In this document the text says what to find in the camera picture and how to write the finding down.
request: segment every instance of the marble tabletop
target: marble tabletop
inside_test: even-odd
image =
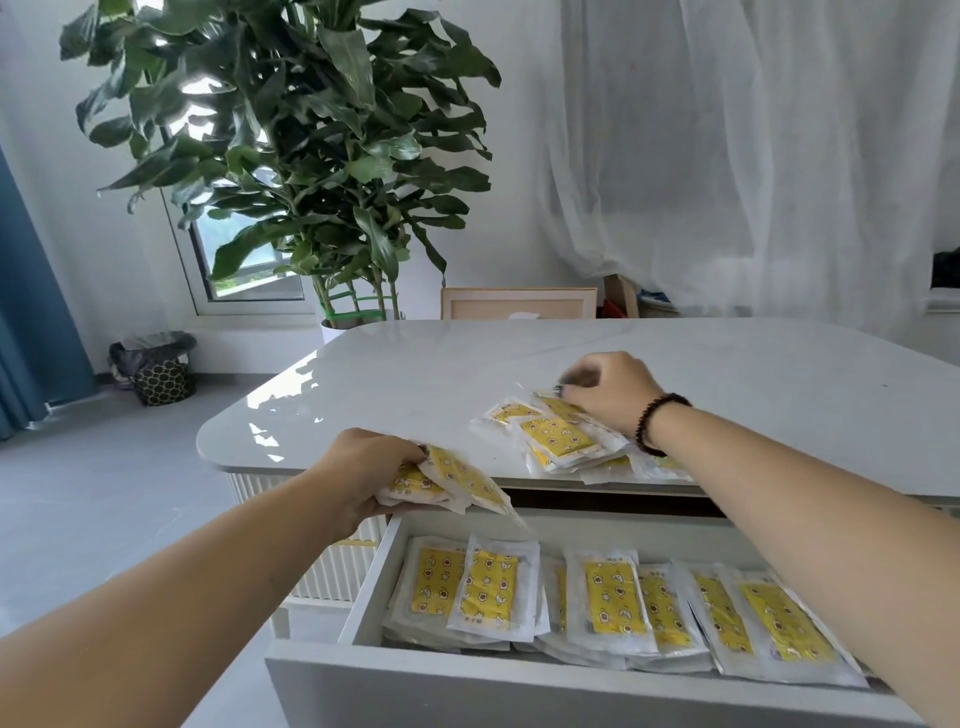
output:
[[[518,451],[470,420],[520,386],[551,387],[584,353],[618,350],[704,409],[904,493],[960,499],[960,368],[784,319],[370,324],[221,412],[197,447],[222,471],[298,473],[359,426],[453,447],[493,477],[537,486]]]

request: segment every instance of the wooden frame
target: wooden frame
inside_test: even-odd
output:
[[[445,321],[595,319],[597,289],[444,288],[440,295],[440,309],[440,317]]]

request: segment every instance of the white wall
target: white wall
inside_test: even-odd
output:
[[[141,203],[133,217],[123,193],[97,197],[96,188],[124,174],[131,161],[124,148],[104,150],[88,142],[74,120],[74,106],[104,75],[103,69],[59,60],[60,26],[86,4],[0,0],[6,11],[0,18],[9,28],[12,17],[23,41],[0,55],[0,145],[94,366],[103,370],[108,344],[126,335],[190,328],[198,329],[202,342],[195,357],[201,371],[278,371],[316,346],[314,328],[289,319],[266,330],[229,320],[198,324],[158,196]],[[490,174],[492,191],[464,196],[472,207],[465,231],[436,229],[431,236],[449,262],[447,284],[582,285],[550,250],[536,222],[540,123],[533,64],[525,58],[532,29],[522,4],[413,4],[440,9],[467,28],[504,78],[500,89],[483,81],[469,88],[487,115],[494,161],[471,156],[458,163]],[[374,7],[392,16],[405,5],[392,0]],[[8,49],[9,35],[0,36]],[[440,284],[440,274],[417,251],[402,266],[399,283],[408,318],[439,317]]]

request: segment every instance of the gray floor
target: gray floor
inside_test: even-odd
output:
[[[206,420],[246,394],[207,385],[165,407],[109,393],[58,408],[0,444],[0,636],[129,569],[233,505],[197,456]],[[334,642],[343,619],[294,614],[298,639]],[[260,630],[186,725],[274,728],[283,714]]]

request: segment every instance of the trash bin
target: trash bin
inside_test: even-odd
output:
[[[187,355],[195,346],[197,339],[185,331],[137,336],[110,345],[110,364],[145,407],[173,404],[197,391]]]

